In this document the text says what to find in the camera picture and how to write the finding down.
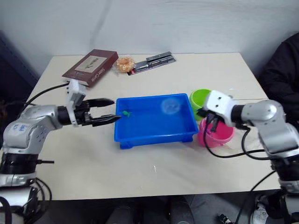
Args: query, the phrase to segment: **robotic arm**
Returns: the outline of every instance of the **robotic arm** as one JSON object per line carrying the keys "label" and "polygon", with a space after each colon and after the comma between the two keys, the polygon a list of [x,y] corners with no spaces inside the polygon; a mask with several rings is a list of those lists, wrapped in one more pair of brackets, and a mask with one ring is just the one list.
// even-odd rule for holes
{"label": "robotic arm", "polygon": [[[66,107],[32,106],[24,110],[16,121],[10,123],[3,134],[0,196],[9,202],[11,207],[23,208],[21,216],[25,217],[25,222],[26,217],[33,217],[39,207],[37,201],[39,189],[31,186],[36,182],[36,165],[54,163],[38,159],[48,133],[65,125],[100,126],[114,123],[120,118],[115,115],[92,118],[89,114],[91,107],[112,105],[114,101],[105,98],[83,101],[86,90],[76,80],[70,81],[67,93]],[[24,222],[20,215],[13,215],[14,223]]]}
{"label": "robotic arm", "polygon": [[285,195],[281,207],[285,223],[298,222],[299,214],[299,134],[296,128],[285,122],[280,103],[264,100],[258,103],[237,105],[230,96],[211,91],[199,115],[213,114],[228,126],[242,129],[244,125],[255,126],[259,139],[277,171],[279,183]]}

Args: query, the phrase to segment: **green cup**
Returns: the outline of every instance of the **green cup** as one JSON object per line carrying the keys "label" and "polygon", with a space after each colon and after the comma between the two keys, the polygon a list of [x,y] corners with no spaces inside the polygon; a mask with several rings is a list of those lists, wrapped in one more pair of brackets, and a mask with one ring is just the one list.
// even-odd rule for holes
{"label": "green cup", "polygon": [[190,104],[191,104],[191,107],[192,107],[193,113],[194,113],[194,118],[196,120],[202,119],[202,117],[198,116],[196,113],[197,113],[197,110],[203,106],[203,104],[206,100],[206,97],[207,97],[207,95],[209,95],[209,93],[210,93],[210,90],[206,90],[206,89],[195,90],[191,93],[191,95],[189,97]]}

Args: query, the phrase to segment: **white wall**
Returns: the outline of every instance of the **white wall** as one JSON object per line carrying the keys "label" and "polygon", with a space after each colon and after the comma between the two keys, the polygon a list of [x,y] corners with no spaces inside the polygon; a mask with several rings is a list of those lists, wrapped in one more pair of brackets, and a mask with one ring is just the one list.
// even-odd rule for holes
{"label": "white wall", "polygon": [[241,52],[256,72],[299,31],[298,0],[1,0],[0,29],[42,74],[53,55]]}

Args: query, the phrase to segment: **brown book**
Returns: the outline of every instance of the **brown book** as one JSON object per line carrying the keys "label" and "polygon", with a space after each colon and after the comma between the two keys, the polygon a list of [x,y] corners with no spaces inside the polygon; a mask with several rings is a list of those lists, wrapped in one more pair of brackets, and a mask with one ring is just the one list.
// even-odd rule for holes
{"label": "brown book", "polygon": [[62,75],[68,79],[79,80],[83,85],[92,87],[118,59],[116,51],[92,50]]}

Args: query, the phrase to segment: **person's dark jacket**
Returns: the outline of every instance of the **person's dark jacket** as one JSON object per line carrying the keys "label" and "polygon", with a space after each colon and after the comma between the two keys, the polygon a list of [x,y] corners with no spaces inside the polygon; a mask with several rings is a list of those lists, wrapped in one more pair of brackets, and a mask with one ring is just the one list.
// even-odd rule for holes
{"label": "person's dark jacket", "polygon": [[282,42],[258,78],[269,99],[281,103],[287,122],[299,121],[299,33]]}

